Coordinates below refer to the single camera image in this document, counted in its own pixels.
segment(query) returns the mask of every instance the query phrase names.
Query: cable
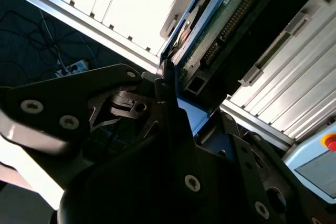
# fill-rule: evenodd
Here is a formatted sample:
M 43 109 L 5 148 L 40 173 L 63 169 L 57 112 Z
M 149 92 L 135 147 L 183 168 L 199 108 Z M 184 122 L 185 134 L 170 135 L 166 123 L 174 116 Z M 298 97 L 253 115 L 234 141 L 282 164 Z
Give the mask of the cable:
M 11 63 L 11 64 L 14 64 L 14 65 L 18 66 L 22 70 L 22 73 L 26 77 L 26 83 L 29 82 L 28 74 L 27 74 L 27 72 L 25 71 L 25 69 L 20 64 L 14 62 L 14 61 L 11 61 L 11 60 L 0 60 L 0 63 Z
M 92 58 L 84 59 L 84 60 L 86 60 L 86 61 L 94 60 L 96 62 L 96 64 L 98 65 L 97 61 L 99 59 L 98 59 L 97 55 L 98 55 L 98 53 L 100 52 L 101 49 L 105 49 L 105 48 L 102 48 L 102 46 L 98 44 L 98 50 L 97 50 L 96 54 L 94 54 L 92 48 L 89 46 L 91 43 L 86 42 L 83 39 L 83 37 L 76 30 L 70 31 L 69 33 L 66 33 L 66 34 L 60 36 L 60 38 L 57 38 L 57 33 L 56 33 L 57 29 L 56 29 L 56 26 L 54 24 L 54 21 L 52 19 L 48 18 L 48 17 L 45 17 L 41 10 L 40 10 L 40 13 L 41 13 L 42 19 L 39 21 L 39 23 L 37 23 L 37 22 L 35 22 L 33 20 L 30 20 L 29 18 L 26 18 L 25 16 L 15 12 L 15 11 L 9 10 L 0 18 L 0 23 L 2 23 L 6 19 L 6 17 L 8 17 L 9 15 L 15 15 L 15 16 L 21 18 L 22 20 L 30 23 L 35 28 L 33 28 L 33 30 L 30 31 L 27 34 L 25 34 L 23 31 L 16 32 L 16 31 L 8 30 L 8 29 L 0 29 L 0 31 L 3 31 L 5 33 L 11 33 L 11 34 L 14 34 L 16 36 L 26 38 L 28 40 L 28 43 L 30 44 L 30 46 L 33 47 L 35 50 L 37 50 L 38 58 L 41 61 L 41 63 L 43 63 L 44 65 L 46 65 L 48 67 L 54 66 L 55 64 L 57 64 L 57 61 L 59 60 L 59 63 L 61 64 L 61 68 L 64 69 L 64 70 L 67 70 L 66 67 L 65 67 L 65 64 L 64 64 L 64 62 L 61 58 L 61 54 L 68 59 L 75 60 L 75 61 L 79 60 L 78 58 L 72 57 L 67 52 L 65 52 L 60 47 L 61 44 L 64 44 L 64 45 L 65 44 L 85 45 L 89 49 L 90 53 L 92 54 Z M 47 21 L 51 22 L 51 27 L 53 28 L 53 31 L 50 30 L 50 26 L 48 25 Z M 73 35 L 74 33 L 77 34 L 77 36 L 80 38 L 81 42 L 66 41 L 65 40 L 67 37 Z M 43 55 L 44 51 L 48 51 L 50 56 L 52 56 L 55 59 L 55 62 L 51 62 L 49 60 L 46 61 L 45 60 L 46 55 L 45 56 Z M 53 73 L 56 76 L 60 76 L 59 74 L 56 73 L 56 70 L 51 68 L 51 69 L 48 69 L 48 70 L 42 72 L 37 77 L 29 78 L 27 72 L 25 71 L 25 69 L 20 64 L 14 62 L 14 61 L 7 61 L 7 60 L 0 61 L 0 63 L 12 63 L 12 64 L 17 65 L 21 69 L 21 71 L 24 73 L 27 83 L 39 81 L 43 77 L 43 75 L 48 73 L 48 72 Z
M 83 39 L 83 37 L 82 36 L 80 36 L 80 34 L 76 31 L 76 34 L 78 35 L 78 37 L 83 41 L 83 43 L 87 46 L 87 48 L 89 49 L 89 51 L 91 52 L 91 54 L 92 54 L 92 56 L 93 56 L 93 58 L 95 59 L 95 61 L 96 61 L 96 65 L 98 65 L 98 62 L 97 62 L 97 57 L 96 57 L 96 55 L 93 53 L 93 51 L 92 51 L 92 49 L 91 49 L 91 47 L 86 43 L 86 41 Z
M 50 38 L 51 38 L 51 41 L 54 41 L 54 38 L 53 38 L 53 36 L 51 35 L 51 32 L 50 32 L 49 27 L 48 27 L 48 25 L 47 25 L 47 22 L 46 22 L 46 20 L 45 20 L 45 18 L 44 18 L 43 12 L 41 11 L 41 9 L 40 9 L 39 11 L 40 11 L 40 13 L 41 13 L 41 16 L 42 16 L 42 19 L 43 19 L 43 23 L 44 23 L 44 25 L 46 26 L 47 32 L 48 32 L 48 34 L 49 34 L 49 36 L 50 36 Z M 67 72 L 67 73 L 69 73 L 69 74 L 71 74 L 70 71 L 69 71 L 69 70 L 66 68 L 66 66 L 64 65 L 64 63 L 63 63 L 63 61 L 62 61 L 62 57 L 61 57 L 61 55 L 60 55 L 59 52 L 57 52 L 57 55 L 58 55 L 58 60 L 59 60 L 60 64 L 62 65 L 64 71 Z

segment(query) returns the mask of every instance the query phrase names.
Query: mounting hole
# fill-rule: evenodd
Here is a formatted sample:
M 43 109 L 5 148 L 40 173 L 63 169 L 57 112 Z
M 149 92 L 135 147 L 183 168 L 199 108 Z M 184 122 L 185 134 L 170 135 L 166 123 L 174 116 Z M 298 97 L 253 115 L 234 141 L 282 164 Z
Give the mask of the mounting hole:
M 247 153 L 247 150 L 246 150 L 245 147 L 242 147 L 241 150 L 242 150 L 243 152 Z
M 75 130 L 79 127 L 79 120 L 72 115 L 64 115 L 59 119 L 59 124 L 66 130 Z
M 256 201 L 254 203 L 254 207 L 255 207 L 257 213 L 260 214 L 265 220 L 269 219 L 269 211 L 263 203 L 261 203 L 259 201 Z
M 252 166 L 251 166 L 250 163 L 246 162 L 245 165 L 246 165 L 247 168 L 252 169 Z
M 280 215 L 286 211 L 286 200 L 278 188 L 268 188 L 266 195 L 270 205 L 277 214 Z
M 135 111 L 137 112 L 142 112 L 142 111 L 145 111 L 146 110 L 146 105 L 143 104 L 143 103 L 139 103 L 135 106 Z
M 193 192 L 198 192 L 201 189 L 201 184 L 198 179 L 193 175 L 186 175 L 184 177 L 184 183 Z
M 312 217 L 311 221 L 313 222 L 313 224 L 322 224 L 317 218 Z

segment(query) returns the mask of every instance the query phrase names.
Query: screw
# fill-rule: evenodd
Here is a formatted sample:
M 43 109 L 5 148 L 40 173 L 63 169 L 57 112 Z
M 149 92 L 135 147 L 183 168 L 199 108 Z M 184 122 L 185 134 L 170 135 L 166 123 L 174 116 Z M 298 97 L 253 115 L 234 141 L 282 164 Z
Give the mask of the screw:
M 316 219 L 315 217 L 311 218 L 311 221 L 313 222 L 313 224 L 322 224 L 318 219 Z
M 198 179 L 193 176 L 193 175 L 186 175 L 184 177 L 184 182 L 185 185 L 191 190 L 194 191 L 195 193 L 198 192 L 201 189 L 201 185 L 200 182 L 198 181 Z
M 135 73 L 131 72 L 131 71 L 128 71 L 127 72 L 128 76 L 134 78 L 135 77 Z
M 254 203 L 254 207 L 256 208 L 256 211 L 257 211 L 258 214 L 260 214 L 265 220 L 268 220 L 269 211 L 263 203 L 261 203 L 259 201 L 256 201 Z
M 257 140 L 258 142 L 261 142 L 261 138 L 258 135 L 253 135 L 254 139 Z
M 43 104 L 36 100 L 25 100 L 20 105 L 21 109 L 29 114 L 38 114 L 43 110 Z
M 225 114 L 225 117 L 226 117 L 229 121 L 233 121 L 232 116 L 230 116 L 229 114 Z
M 79 121 L 72 115 L 64 115 L 59 119 L 59 124 L 67 130 L 75 130 L 79 126 Z

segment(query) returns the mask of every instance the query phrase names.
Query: dark floor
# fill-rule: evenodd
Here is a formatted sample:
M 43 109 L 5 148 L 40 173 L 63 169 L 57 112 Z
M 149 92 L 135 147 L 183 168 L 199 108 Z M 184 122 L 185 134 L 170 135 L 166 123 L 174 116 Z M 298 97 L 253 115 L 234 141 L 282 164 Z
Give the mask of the dark floor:
M 86 60 L 89 69 L 128 64 L 138 72 L 144 70 L 72 27 L 43 13 L 65 66 Z M 40 10 L 25 0 L 0 0 L 0 87 L 15 87 L 56 78 L 57 50 L 51 41 Z M 134 137 L 132 120 L 122 119 L 118 130 L 103 127 L 86 141 L 89 155 L 99 156 L 108 138 L 116 152 Z

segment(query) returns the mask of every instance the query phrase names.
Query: black cable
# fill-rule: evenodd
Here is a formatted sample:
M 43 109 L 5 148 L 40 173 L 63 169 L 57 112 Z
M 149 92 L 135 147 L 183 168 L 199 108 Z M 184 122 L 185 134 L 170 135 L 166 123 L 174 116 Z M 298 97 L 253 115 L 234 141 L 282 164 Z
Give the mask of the black cable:
M 21 69 L 22 73 L 26 77 L 26 83 L 29 82 L 28 74 L 27 74 L 27 72 L 25 71 L 25 69 L 20 64 L 14 62 L 14 61 L 11 61 L 11 60 L 0 60 L 0 63 L 11 63 L 11 64 L 14 64 L 14 65 L 18 66 Z
M 39 23 L 30 20 L 29 18 L 26 18 L 25 16 L 21 15 L 20 13 L 17 13 L 15 11 L 9 10 L 7 11 L 1 18 L 0 18 L 0 23 L 2 23 L 6 17 L 8 17 L 10 14 L 15 15 L 21 19 L 23 19 L 24 21 L 32 24 L 34 27 L 33 29 L 25 34 L 24 32 L 19 33 L 16 31 L 11 31 L 8 29 L 0 29 L 0 31 L 6 32 L 6 33 L 11 33 L 23 38 L 26 38 L 28 40 L 29 45 L 34 48 L 37 52 L 38 52 L 38 57 L 39 60 L 41 61 L 42 64 L 48 66 L 48 67 L 52 67 L 55 66 L 57 64 L 57 53 L 61 54 L 62 56 L 64 56 L 67 59 L 70 59 L 71 61 L 75 60 L 78 61 L 78 58 L 72 57 L 71 55 L 69 55 L 65 50 L 63 50 L 60 45 L 85 45 L 87 47 L 89 47 L 89 45 L 97 45 L 95 43 L 90 43 L 85 41 L 79 34 L 78 36 L 81 38 L 81 42 L 78 41 L 65 41 L 65 39 L 75 33 L 78 33 L 76 30 L 70 31 L 62 36 L 60 36 L 60 38 L 57 38 L 57 29 L 56 29 L 56 25 L 54 23 L 54 20 L 52 20 L 51 18 L 49 18 L 48 16 L 45 16 L 44 18 L 42 18 Z M 48 26 L 51 27 L 50 32 L 53 34 L 53 38 L 54 41 L 50 38 L 50 36 L 44 31 L 43 26 L 44 26 L 44 21 L 48 22 Z M 101 49 L 105 49 L 104 47 L 102 47 L 100 44 L 98 44 L 98 49 L 97 49 L 97 53 L 96 54 L 92 54 L 93 58 L 90 59 L 85 59 L 86 61 L 91 61 L 91 60 L 96 60 L 96 64 L 97 64 L 97 60 L 98 57 L 98 53 L 100 52 Z M 43 53 L 47 51 L 53 58 L 54 61 L 52 62 L 48 62 L 45 60 L 45 56 L 43 55 Z M 48 72 L 50 73 L 56 73 L 56 70 L 53 69 L 48 69 L 44 72 L 42 72 L 39 76 L 34 77 L 34 78 L 29 78 L 27 72 L 25 71 L 25 69 L 18 63 L 14 62 L 14 61 L 0 61 L 0 63 L 12 63 L 17 65 L 21 71 L 24 73 L 25 77 L 26 77 L 26 82 L 30 83 L 30 82 L 36 82 L 38 81 L 40 78 L 42 78 L 42 76 Z
M 59 45 L 66 37 L 72 35 L 72 34 L 75 34 L 77 33 L 76 30 L 73 30 L 65 35 L 63 35 L 61 38 L 57 39 L 56 36 L 56 26 L 54 24 L 54 21 L 52 19 L 50 19 L 49 17 L 44 17 L 40 20 L 39 24 L 24 17 L 23 15 L 17 13 L 17 12 L 14 12 L 14 11 L 7 11 L 4 16 L 2 18 L 0 18 L 0 23 L 9 15 L 9 14 L 13 14 L 13 15 L 16 15 L 18 16 L 19 18 L 29 22 L 30 24 L 36 26 L 36 29 L 35 30 L 32 30 L 29 34 L 25 35 L 25 34 L 22 34 L 22 33 L 17 33 L 15 31 L 10 31 L 10 30 L 6 30 L 6 29 L 0 29 L 0 31 L 5 31 L 5 32 L 9 32 L 9 33 L 12 33 L 12 34 L 15 34 L 15 35 L 18 35 L 18 36 L 21 36 L 21 37 L 25 37 L 28 39 L 28 43 L 30 44 L 30 46 L 32 46 L 35 50 L 39 51 L 38 53 L 38 56 L 39 56 L 39 59 L 41 60 L 41 62 L 46 65 L 46 66 L 53 66 L 57 63 L 57 59 L 58 59 L 58 55 L 57 53 L 59 54 L 62 54 L 64 57 L 68 58 L 68 59 L 71 59 L 71 60 L 75 60 L 75 61 L 78 61 L 78 58 L 75 58 L 75 57 L 72 57 L 70 56 L 69 54 L 67 54 L 63 49 L 59 49 L 59 50 L 55 50 L 55 46 L 57 46 L 59 48 Z M 46 32 L 43 30 L 43 23 L 44 21 L 48 22 L 52 29 L 51 29 L 51 33 L 54 34 L 54 38 L 55 38 L 55 41 L 53 41 L 48 34 L 46 34 Z M 35 36 L 36 35 L 39 35 L 41 36 L 43 42 L 39 41 Z M 82 42 L 78 43 L 79 45 L 86 45 L 88 47 L 88 43 L 86 43 L 83 38 L 78 34 L 78 36 L 81 38 Z M 54 57 L 55 59 L 55 63 L 47 63 L 44 59 L 43 59 L 43 55 L 41 54 L 41 51 L 44 51 L 44 50 L 48 50 L 49 53 Z M 97 57 L 95 55 L 93 55 L 93 58 L 92 59 L 86 59 L 86 60 L 97 60 Z

